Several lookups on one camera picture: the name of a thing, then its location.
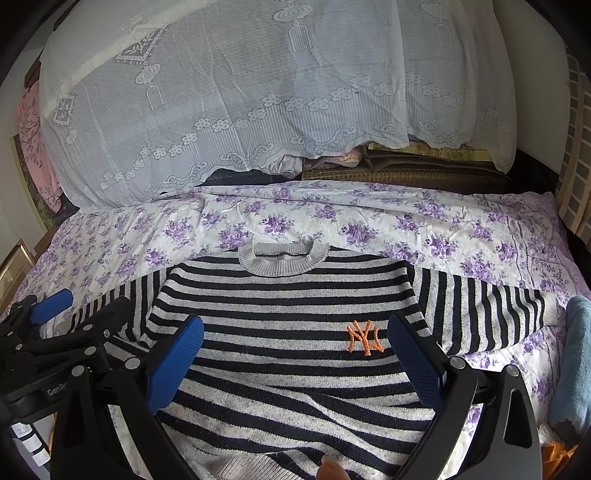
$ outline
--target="pink cloth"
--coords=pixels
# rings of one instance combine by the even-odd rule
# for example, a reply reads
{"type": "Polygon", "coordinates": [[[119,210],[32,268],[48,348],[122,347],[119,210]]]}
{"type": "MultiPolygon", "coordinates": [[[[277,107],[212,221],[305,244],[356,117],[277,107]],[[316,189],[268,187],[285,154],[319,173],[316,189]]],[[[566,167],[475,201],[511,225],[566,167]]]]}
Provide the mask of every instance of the pink cloth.
{"type": "Polygon", "coordinates": [[[47,206],[57,212],[61,208],[62,194],[56,172],[49,162],[45,142],[41,135],[41,123],[37,115],[39,103],[39,82],[25,92],[17,111],[18,136],[21,139],[22,154],[33,183],[47,206]]]}

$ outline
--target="pink floral fabric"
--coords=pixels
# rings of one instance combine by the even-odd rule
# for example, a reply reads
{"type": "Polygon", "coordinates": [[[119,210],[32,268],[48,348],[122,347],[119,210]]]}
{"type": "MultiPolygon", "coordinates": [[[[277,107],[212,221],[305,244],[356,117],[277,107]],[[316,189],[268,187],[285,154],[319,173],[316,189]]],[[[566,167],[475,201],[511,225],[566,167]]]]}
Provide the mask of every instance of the pink floral fabric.
{"type": "Polygon", "coordinates": [[[21,139],[22,154],[33,183],[47,206],[53,212],[58,212],[61,208],[62,191],[45,149],[37,114],[38,103],[39,81],[25,92],[18,106],[18,136],[21,139]]]}
{"type": "MultiPolygon", "coordinates": [[[[46,335],[70,326],[72,311],[110,289],[188,258],[264,242],[321,239],[336,247],[407,260],[490,283],[556,294],[559,323],[521,343],[466,357],[474,367],[517,365],[539,422],[560,374],[564,306],[591,291],[569,253],[551,194],[463,196],[357,182],[199,187],[192,192],[67,220],[29,272],[16,299],[74,294],[74,310],[46,335]]],[[[465,425],[442,478],[457,472],[480,409],[465,425]]]]}

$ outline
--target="white wall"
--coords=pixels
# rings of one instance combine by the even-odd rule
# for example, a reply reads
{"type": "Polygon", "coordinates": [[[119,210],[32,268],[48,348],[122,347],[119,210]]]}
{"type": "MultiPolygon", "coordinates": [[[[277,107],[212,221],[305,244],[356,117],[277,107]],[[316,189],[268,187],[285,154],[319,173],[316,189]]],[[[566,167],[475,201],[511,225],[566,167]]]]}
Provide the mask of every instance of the white wall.
{"type": "Polygon", "coordinates": [[[67,1],[35,33],[0,86],[0,261],[19,238],[34,252],[46,232],[20,179],[12,137],[17,134],[16,111],[24,91],[25,74],[41,53],[54,22],[70,3],[67,1]]]}
{"type": "Polygon", "coordinates": [[[570,115],[564,41],[525,0],[493,3],[515,79],[517,146],[558,172],[570,115]]]}

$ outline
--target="orange ny logo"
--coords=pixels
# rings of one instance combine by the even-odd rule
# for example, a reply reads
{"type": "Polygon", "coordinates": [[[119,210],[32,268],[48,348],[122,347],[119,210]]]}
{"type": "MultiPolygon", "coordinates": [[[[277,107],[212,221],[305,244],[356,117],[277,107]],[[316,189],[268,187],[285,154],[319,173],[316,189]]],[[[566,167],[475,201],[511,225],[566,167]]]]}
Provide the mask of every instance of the orange ny logo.
{"type": "Polygon", "coordinates": [[[378,327],[374,326],[374,341],[370,342],[368,339],[369,331],[372,329],[373,325],[374,323],[371,320],[365,322],[365,330],[361,329],[357,320],[353,321],[353,327],[355,327],[355,330],[353,330],[350,325],[347,325],[347,331],[349,332],[349,352],[355,350],[355,342],[357,340],[363,345],[365,356],[371,355],[371,350],[377,350],[378,352],[384,351],[384,347],[379,342],[378,327]]]}

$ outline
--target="blue towel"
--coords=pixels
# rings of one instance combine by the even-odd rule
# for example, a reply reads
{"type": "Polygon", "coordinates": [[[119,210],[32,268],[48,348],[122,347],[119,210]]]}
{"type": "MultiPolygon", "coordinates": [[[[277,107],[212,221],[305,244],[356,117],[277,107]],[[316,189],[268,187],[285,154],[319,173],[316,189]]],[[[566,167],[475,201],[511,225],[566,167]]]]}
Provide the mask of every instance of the blue towel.
{"type": "Polygon", "coordinates": [[[567,443],[579,443],[591,424],[591,301],[573,297],[566,306],[567,336],[560,379],[548,422],[567,443]]]}

